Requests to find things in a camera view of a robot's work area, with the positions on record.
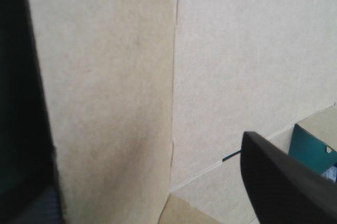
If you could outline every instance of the white label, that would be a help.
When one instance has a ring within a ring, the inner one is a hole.
[[[327,179],[332,180],[333,182],[336,183],[336,178],[337,178],[337,168],[335,166],[330,167],[328,170],[326,170],[323,174],[322,177],[325,177]]]

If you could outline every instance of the black strip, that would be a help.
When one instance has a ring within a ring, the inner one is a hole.
[[[240,154],[240,153],[241,153],[241,149],[240,149],[239,151],[236,151],[236,152],[234,152],[234,153],[228,155],[227,157],[224,157],[224,158],[222,159],[222,162],[227,161],[228,159],[230,159],[230,158],[232,158],[232,157],[234,157],[234,156],[236,156],[237,154]]]

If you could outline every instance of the cardboard flap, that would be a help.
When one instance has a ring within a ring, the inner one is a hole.
[[[331,106],[304,120],[298,125],[333,150],[337,150],[337,106]]]

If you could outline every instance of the cardboard box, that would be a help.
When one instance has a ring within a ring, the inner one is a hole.
[[[293,131],[289,156],[322,174],[337,163],[337,106],[300,122]]]

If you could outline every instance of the black plastic object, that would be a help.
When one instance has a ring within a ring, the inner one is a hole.
[[[0,0],[0,91],[0,223],[60,223],[28,0]]]
[[[261,224],[337,223],[337,187],[255,132],[242,141],[241,175]]]

